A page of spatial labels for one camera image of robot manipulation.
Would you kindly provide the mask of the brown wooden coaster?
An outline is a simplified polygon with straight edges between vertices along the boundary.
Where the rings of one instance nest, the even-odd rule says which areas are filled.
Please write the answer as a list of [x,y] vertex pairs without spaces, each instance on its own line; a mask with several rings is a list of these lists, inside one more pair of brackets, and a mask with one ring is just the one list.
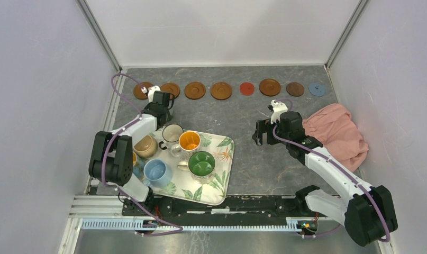
[[153,84],[150,82],[141,82],[140,84],[137,84],[134,89],[133,89],[133,95],[135,96],[135,98],[140,99],[140,100],[145,100],[148,99],[148,95],[146,93],[143,92],[142,88],[146,88],[147,91],[149,90],[150,87],[152,87]]
[[180,87],[175,83],[165,83],[160,86],[160,90],[171,93],[174,98],[177,98],[180,94]]
[[202,98],[206,93],[205,86],[198,81],[191,82],[186,85],[184,94],[187,98],[197,100]]
[[260,92],[269,97],[276,96],[281,91],[281,84],[272,78],[263,79],[259,84]]
[[232,95],[232,87],[228,83],[218,82],[210,88],[211,95],[216,100],[226,100]]

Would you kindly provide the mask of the red round coaster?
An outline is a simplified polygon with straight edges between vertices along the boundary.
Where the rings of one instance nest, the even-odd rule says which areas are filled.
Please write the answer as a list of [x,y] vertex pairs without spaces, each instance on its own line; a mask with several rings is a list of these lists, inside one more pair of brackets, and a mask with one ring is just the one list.
[[251,82],[244,82],[239,87],[240,93],[244,96],[251,96],[255,92],[255,86]]

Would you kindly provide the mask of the dark walnut coaster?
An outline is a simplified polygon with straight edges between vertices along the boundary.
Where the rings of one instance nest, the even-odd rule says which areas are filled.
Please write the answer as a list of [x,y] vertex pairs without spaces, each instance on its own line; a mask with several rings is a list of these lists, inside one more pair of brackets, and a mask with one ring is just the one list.
[[287,84],[286,90],[288,94],[295,97],[300,97],[305,93],[305,88],[298,82],[291,82]]

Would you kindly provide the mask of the blue round coaster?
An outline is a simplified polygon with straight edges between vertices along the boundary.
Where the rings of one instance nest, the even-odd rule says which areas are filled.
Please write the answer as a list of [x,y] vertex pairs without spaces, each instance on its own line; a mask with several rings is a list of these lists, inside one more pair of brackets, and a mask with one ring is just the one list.
[[308,90],[313,96],[322,97],[326,93],[326,88],[321,83],[311,83],[308,85]]

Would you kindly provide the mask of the pink drawstring cloth bag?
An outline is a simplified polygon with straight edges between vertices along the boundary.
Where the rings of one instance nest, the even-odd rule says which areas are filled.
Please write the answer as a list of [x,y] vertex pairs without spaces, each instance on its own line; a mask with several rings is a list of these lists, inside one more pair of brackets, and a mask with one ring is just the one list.
[[367,157],[369,145],[342,104],[333,103],[318,110],[303,120],[303,128],[351,172],[356,171]]

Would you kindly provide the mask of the white mug green inside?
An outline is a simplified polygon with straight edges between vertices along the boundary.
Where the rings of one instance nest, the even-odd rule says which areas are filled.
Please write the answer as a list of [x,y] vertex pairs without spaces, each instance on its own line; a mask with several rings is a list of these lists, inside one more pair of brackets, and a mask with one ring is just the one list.
[[177,168],[190,172],[194,182],[198,184],[208,184],[215,174],[215,158],[206,151],[194,153],[188,161],[180,161]]

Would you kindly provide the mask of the leaf patterned serving tray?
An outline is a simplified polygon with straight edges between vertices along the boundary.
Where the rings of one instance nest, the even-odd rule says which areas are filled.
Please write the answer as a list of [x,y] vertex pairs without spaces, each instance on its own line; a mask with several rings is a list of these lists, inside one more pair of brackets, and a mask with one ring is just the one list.
[[226,198],[235,144],[230,137],[199,132],[199,146],[193,154],[180,145],[162,147],[151,157],[166,168],[149,168],[143,162],[134,174],[162,196],[206,205],[220,205]]

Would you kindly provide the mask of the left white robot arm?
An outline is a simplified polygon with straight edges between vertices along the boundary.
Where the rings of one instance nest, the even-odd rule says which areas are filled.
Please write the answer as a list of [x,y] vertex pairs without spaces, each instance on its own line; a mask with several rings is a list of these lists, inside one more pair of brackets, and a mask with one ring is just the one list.
[[156,90],[148,99],[150,102],[129,123],[96,133],[88,166],[91,177],[134,199],[135,209],[145,216],[155,210],[155,201],[148,197],[150,187],[133,175],[133,146],[171,120],[175,96]]

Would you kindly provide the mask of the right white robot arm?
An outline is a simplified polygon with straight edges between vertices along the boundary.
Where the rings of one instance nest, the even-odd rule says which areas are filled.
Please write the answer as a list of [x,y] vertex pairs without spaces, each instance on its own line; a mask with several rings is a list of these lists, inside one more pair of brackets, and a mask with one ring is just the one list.
[[338,193],[332,196],[314,185],[299,190],[294,202],[299,215],[318,212],[333,219],[362,247],[376,240],[390,242],[390,234],[398,228],[391,192],[383,185],[374,187],[337,162],[319,140],[306,134],[298,112],[275,112],[257,121],[252,135],[256,145],[263,144],[263,134],[269,145],[283,144],[291,157]]

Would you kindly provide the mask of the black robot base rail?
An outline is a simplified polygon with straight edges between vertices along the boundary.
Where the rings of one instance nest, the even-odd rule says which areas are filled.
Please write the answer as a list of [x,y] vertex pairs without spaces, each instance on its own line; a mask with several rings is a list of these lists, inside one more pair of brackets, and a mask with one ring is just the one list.
[[285,225],[286,219],[324,218],[321,213],[301,207],[296,197],[280,195],[232,195],[219,205],[157,195],[144,207],[165,226],[276,226]]

